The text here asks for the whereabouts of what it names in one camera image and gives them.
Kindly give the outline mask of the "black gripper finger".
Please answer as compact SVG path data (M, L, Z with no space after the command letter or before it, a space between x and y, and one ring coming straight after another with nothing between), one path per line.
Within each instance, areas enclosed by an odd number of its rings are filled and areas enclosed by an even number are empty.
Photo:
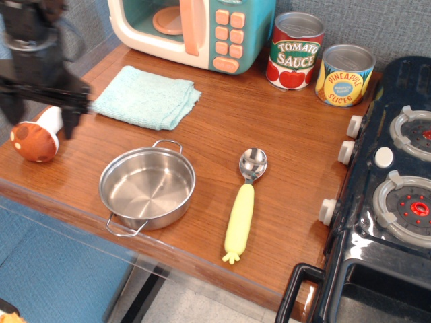
M14 93L1 93L1 110L11 124L17 124L24 115L24 102Z
M65 132L65 138L71 139L74 128L79 124L79 119L83 110L80 107L75 106L63 106L61 107L61 117L63 121L63 128Z

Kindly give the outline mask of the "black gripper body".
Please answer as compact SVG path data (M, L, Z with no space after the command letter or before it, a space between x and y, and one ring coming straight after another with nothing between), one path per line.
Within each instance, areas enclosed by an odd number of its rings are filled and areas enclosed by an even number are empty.
M1 59L1 93L17 94L23 101L80 107L86 114L90 87L67 70L61 47L13 47L12 57Z

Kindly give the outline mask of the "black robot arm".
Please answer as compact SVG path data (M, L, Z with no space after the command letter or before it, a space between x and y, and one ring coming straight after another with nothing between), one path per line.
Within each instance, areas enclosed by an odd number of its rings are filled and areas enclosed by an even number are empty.
M1 111L10 124L21 121L24 100L61 109L70 139L90 105L90 86L67 70L59 24L64 1L2 1L3 41L11 52L1 60Z

